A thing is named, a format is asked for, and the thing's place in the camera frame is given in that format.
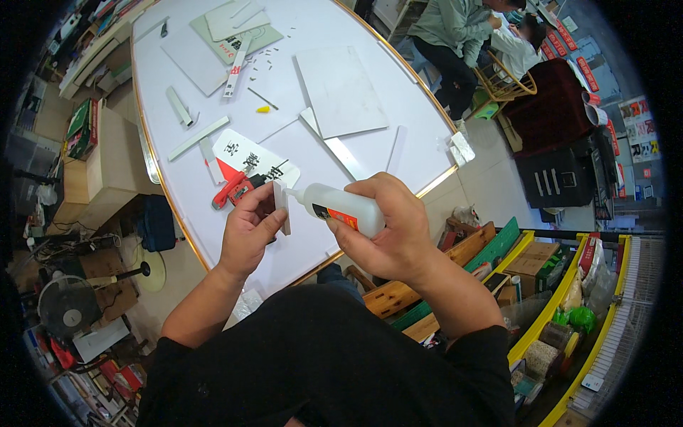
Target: man in green shirt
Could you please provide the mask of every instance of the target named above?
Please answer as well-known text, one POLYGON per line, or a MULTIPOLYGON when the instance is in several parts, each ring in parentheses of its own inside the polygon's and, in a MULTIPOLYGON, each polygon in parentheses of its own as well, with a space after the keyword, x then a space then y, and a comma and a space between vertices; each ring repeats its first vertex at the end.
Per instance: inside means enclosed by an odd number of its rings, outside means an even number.
POLYGON ((408 30, 417 50, 441 72, 436 99, 450 106, 450 117, 465 137, 462 114, 477 87, 472 68, 484 40, 501 26, 491 11, 524 9, 526 0, 430 0, 420 19, 408 30))

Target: bottle label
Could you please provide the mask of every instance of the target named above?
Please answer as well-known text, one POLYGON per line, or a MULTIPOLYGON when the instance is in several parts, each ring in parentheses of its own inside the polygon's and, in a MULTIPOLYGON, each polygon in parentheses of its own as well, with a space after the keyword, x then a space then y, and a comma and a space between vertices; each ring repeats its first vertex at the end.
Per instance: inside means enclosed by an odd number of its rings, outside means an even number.
POLYGON ((341 222, 345 223, 352 229, 358 231, 358 219, 351 217, 350 215, 347 215, 342 212, 338 212, 336 210, 330 209, 330 208, 325 208, 321 205, 317 205, 315 203, 313 205, 313 211, 316 213, 318 218, 320 219, 328 219, 328 218, 334 218, 334 219, 339 219, 341 222))

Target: fingernail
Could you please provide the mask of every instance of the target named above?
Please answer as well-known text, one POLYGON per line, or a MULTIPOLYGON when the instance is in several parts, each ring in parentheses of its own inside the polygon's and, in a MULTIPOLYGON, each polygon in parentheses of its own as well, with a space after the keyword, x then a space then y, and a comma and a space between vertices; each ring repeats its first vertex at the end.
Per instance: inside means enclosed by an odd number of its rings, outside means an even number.
POLYGON ((278 210, 273 211, 271 214, 276 220, 282 222, 287 219, 287 211, 285 208, 280 208, 278 210))
POLYGON ((327 227, 330 229, 332 233, 335 233, 337 231, 337 227, 339 227, 339 224, 337 224, 337 222, 334 219, 330 218, 325 220, 325 222, 327 223, 327 227))

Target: glue bottle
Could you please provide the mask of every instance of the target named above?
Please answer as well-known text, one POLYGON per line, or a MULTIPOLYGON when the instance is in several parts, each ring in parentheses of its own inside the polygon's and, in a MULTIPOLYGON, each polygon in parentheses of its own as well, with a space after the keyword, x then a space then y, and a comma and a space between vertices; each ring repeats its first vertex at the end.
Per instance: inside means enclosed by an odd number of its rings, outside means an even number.
POLYGON ((377 202, 369 197, 318 183, 303 190, 285 189, 285 193, 293 195, 312 217, 338 219, 368 238, 385 227, 382 211, 377 202))

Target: wire rack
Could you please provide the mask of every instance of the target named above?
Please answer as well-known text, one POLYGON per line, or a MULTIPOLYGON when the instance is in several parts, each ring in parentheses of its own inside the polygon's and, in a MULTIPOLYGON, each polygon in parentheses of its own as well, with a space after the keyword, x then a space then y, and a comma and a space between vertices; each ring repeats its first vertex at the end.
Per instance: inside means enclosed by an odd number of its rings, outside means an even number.
POLYGON ((613 350, 614 356, 609 366, 605 358, 598 355, 590 373, 604 379, 602 387, 595 392, 581 387, 572 397, 568 407, 595 419, 607 404, 619 383, 628 371, 632 356, 638 349, 647 330, 650 312, 656 302, 660 274, 663 267, 665 241, 663 238, 631 238, 631 251, 628 269, 624 280, 621 305, 617 308, 610 332, 623 328, 620 339, 607 338, 600 352, 613 350))

